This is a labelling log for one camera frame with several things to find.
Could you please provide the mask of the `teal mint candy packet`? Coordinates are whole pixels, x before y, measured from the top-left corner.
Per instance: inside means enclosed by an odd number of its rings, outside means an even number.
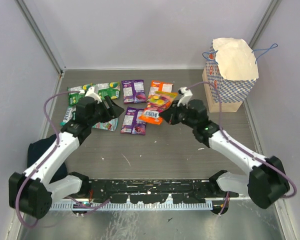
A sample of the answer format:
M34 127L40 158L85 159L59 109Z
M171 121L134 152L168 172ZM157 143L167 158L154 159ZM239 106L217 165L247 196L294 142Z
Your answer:
M117 129L119 119L115 118L107 122L98 122L93 128L114 132Z
M60 126L64 126L69 120L72 119L73 113L76 111L75 106L68 106L63 117L63 120L60 122Z

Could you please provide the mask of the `orange Fox's candy packet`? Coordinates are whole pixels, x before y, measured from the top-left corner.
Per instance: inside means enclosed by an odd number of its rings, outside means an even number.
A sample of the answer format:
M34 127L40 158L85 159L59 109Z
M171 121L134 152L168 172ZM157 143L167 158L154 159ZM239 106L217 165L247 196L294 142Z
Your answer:
M163 122L160 113L167 110L177 96L178 93L176 92L156 91L148 99L147 106L138 117L138 120L153 125L160 125Z

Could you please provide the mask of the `green snack packet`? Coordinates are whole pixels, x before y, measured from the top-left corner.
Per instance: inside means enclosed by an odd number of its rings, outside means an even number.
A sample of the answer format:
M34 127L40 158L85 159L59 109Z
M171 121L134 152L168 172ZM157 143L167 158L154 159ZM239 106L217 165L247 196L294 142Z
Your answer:
M74 106L78 103L79 99L85 96L86 92L90 87L92 87L93 84L85 84L75 87L68 87L67 91L68 93L68 104L69 106Z
M95 85L97 93L103 100L105 96L109 96L112 100L118 99L120 97L121 85L118 81L107 82L107 83L97 83Z

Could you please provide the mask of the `purple snack packet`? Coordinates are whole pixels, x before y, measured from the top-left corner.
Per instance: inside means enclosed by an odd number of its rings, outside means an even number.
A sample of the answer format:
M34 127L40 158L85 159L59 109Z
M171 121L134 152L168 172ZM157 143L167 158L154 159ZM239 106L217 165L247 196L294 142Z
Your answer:
M147 102L143 79L122 80L121 84L124 104Z
M127 107L120 133L145 136L146 122L140 120L143 111L143 108Z

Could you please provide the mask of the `orange snack packet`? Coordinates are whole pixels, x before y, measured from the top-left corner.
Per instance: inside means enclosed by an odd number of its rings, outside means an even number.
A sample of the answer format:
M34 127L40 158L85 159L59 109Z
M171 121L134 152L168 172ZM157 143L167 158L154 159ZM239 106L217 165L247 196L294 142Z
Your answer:
M172 83L153 80L150 85L147 102L149 103L151 99L153 99L155 102L159 101L159 103L162 104L165 101L165 98L157 96L155 95L155 93L157 91L171 93L172 89L173 89Z

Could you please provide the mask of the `checkered paper bag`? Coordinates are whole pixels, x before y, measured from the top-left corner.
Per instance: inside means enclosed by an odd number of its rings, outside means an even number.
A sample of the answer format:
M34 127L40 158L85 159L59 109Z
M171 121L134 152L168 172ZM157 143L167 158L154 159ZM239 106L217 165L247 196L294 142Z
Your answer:
M220 37L202 53L202 80L211 113L235 113L259 78L255 54L243 39Z

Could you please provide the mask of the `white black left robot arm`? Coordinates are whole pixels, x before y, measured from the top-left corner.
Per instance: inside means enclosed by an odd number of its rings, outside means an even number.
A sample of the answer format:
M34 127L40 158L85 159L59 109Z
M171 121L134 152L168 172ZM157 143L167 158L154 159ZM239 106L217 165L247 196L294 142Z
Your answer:
M23 173L13 173L8 180L9 205L22 213L42 219L54 202L75 194L85 198L90 193L89 177L77 172L52 182L65 160L79 148L97 123L118 118L125 110L109 96L104 100L85 96L76 104L73 117L61 128L56 140L42 156Z

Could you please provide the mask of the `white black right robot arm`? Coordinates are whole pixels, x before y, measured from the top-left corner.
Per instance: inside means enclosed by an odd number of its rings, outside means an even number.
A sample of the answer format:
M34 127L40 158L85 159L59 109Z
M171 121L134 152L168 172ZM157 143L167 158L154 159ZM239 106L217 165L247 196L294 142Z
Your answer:
M254 152L227 135L209 119L201 100L191 100L187 105L174 101L159 115L170 125L182 123L190 127L198 142L219 152L244 172L238 175L223 170L210 177L213 182L209 184L209 191L213 196L233 192L248 196L258 207L267 209L290 191L281 160Z

